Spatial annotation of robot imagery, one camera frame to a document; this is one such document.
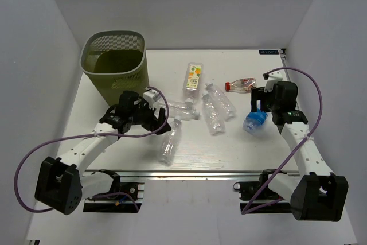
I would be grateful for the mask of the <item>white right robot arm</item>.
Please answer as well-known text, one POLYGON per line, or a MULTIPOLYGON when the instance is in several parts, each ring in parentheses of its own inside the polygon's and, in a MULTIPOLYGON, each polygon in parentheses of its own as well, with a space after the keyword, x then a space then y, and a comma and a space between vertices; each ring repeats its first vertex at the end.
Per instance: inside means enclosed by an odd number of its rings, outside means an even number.
POLYGON ((348 192, 344 176, 337 176, 325 163, 304 113, 296 109, 298 87, 290 81, 268 82, 251 89, 251 110, 272 114, 272 121, 287 142, 298 167, 296 180, 281 169, 265 170, 260 175, 258 191, 265 198, 276 194, 290 203, 296 220, 338 222, 342 217, 348 192))

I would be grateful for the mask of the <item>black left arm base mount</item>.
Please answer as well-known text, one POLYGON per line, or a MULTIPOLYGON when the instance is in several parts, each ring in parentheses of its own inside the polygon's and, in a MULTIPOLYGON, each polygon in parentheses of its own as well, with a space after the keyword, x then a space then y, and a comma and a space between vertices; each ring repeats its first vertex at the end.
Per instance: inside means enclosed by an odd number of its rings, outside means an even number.
POLYGON ((125 180, 112 170, 102 169, 85 176, 85 213, 138 213, 143 202, 144 183, 125 180))

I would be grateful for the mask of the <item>red cap clear bottle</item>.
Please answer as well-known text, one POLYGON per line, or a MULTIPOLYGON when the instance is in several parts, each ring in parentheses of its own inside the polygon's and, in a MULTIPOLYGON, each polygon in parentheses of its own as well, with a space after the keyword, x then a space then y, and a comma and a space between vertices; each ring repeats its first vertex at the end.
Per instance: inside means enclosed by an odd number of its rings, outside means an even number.
POLYGON ((226 92, 247 94, 250 93, 252 88, 256 88, 256 79, 252 77, 225 83, 226 92))

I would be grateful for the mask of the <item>blue label crushed bottle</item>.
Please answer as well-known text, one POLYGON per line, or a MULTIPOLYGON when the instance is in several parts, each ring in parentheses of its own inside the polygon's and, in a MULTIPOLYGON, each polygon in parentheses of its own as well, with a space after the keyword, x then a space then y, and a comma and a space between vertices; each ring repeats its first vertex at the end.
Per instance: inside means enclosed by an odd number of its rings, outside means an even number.
POLYGON ((256 112, 250 112, 243 122, 243 130, 251 134, 258 132, 263 128, 267 117, 267 113, 261 111, 259 108, 256 112))

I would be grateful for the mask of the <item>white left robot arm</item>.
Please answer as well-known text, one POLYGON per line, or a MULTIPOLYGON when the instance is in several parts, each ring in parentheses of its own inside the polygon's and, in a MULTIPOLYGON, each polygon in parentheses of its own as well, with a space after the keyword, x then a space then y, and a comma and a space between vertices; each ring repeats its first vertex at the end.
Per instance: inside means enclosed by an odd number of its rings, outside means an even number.
POLYGON ((86 169, 101 153, 122 137, 129 137, 132 126, 141 126, 147 135, 161 135, 171 130, 168 107, 160 107, 163 93, 148 87, 140 96, 124 91, 117 104, 99 119, 90 134, 80 135, 81 142, 66 153, 43 160, 38 175, 35 198, 52 209, 71 214, 84 199, 114 199, 119 196, 134 201, 121 190, 120 175, 100 169, 85 175, 86 169))

